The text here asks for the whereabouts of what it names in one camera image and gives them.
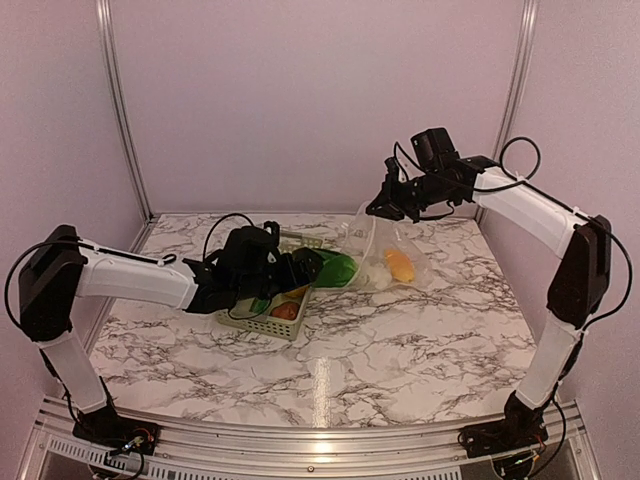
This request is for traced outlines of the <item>clear zip top bag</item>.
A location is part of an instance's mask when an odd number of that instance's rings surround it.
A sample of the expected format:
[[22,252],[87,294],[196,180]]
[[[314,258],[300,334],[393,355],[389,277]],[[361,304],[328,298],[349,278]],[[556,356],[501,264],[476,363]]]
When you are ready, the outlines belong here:
[[400,229],[399,222],[370,216],[368,201],[346,226],[341,252],[355,262],[348,290],[376,292],[394,287],[426,291],[434,281],[428,256]]

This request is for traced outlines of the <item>green white bok choy toy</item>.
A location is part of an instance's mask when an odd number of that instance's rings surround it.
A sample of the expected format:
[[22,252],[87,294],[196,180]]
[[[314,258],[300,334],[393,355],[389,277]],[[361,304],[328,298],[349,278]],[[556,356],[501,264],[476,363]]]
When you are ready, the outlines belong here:
[[387,267],[359,262],[333,250],[313,249],[313,252],[323,262],[320,273],[312,283],[315,288],[377,291],[392,284],[392,276]]

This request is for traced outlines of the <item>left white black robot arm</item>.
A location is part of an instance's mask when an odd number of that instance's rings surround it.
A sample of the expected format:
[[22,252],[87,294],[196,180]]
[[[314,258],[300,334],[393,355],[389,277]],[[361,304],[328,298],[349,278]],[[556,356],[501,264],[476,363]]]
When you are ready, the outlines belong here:
[[9,319],[34,342],[66,393],[74,436],[103,445],[152,443],[157,426],[120,416],[104,381],[73,330],[76,299],[107,297],[159,304],[190,314],[230,311],[246,299],[271,300],[312,284],[323,267],[303,247],[279,249],[275,222],[232,230],[201,260],[161,259],[112,250],[81,239],[71,225],[27,249],[7,277],[18,281],[19,308]]

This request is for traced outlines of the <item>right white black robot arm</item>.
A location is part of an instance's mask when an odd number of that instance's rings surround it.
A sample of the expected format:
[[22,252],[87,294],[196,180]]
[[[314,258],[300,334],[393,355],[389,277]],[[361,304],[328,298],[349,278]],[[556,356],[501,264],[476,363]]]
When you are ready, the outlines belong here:
[[468,425],[461,429],[458,441],[474,458],[544,439],[543,412],[575,364],[587,320],[609,287],[608,220],[560,206],[526,181],[509,178],[484,156],[456,159],[447,155],[427,163],[422,176],[407,181],[400,180],[396,160],[389,158],[385,164],[385,179],[367,214],[419,222],[422,211],[431,205],[476,203],[526,230],[559,258],[547,293],[546,325],[525,377],[506,401],[503,419]]

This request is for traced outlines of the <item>yellow lemon toy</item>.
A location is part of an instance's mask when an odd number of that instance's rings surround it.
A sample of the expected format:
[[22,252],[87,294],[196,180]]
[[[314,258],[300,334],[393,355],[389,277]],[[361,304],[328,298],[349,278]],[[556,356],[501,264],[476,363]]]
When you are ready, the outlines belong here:
[[309,286],[306,285],[306,286],[302,286],[297,289],[285,292],[284,295],[290,298],[300,298],[306,294],[308,289],[309,289]]

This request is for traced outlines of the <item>pale green perforated basket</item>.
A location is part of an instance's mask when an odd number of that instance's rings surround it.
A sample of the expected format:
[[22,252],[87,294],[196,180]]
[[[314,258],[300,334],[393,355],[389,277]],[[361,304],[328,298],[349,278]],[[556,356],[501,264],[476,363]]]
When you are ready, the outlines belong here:
[[[278,294],[271,300],[245,299],[239,301],[230,312],[218,311],[214,316],[221,325],[293,341],[297,338],[302,326],[311,293],[312,288],[309,286],[306,294],[300,298],[290,298],[284,294]],[[293,301],[300,305],[298,316],[294,321],[270,316],[273,308],[287,301]]]

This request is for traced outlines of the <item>brown red potato toy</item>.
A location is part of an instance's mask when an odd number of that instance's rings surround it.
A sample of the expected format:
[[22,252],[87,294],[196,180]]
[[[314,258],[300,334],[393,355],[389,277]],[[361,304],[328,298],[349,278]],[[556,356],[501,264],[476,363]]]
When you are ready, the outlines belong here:
[[299,313],[300,305],[293,301],[287,301],[273,308],[270,316],[287,321],[294,321]]

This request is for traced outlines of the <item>right aluminium frame post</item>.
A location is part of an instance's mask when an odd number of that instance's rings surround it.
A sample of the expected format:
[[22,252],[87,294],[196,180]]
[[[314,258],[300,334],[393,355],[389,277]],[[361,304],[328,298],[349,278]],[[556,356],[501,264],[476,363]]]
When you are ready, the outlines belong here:
[[511,138],[517,113],[524,96],[534,46],[539,5],[540,2],[538,0],[525,0],[522,5],[505,108],[493,149],[495,156],[499,155],[501,148]]

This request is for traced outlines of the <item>front aluminium rail base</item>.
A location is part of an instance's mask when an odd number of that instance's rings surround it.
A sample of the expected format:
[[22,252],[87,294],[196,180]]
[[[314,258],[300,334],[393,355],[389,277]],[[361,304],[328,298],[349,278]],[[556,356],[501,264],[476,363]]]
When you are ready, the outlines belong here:
[[[121,409],[159,427],[145,479],[496,479],[511,452],[470,458],[458,442],[467,420],[369,428],[302,428],[187,420]],[[89,479],[95,470],[134,474],[137,457],[108,457],[78,439],[62,399],[43,400],[20,479]]]

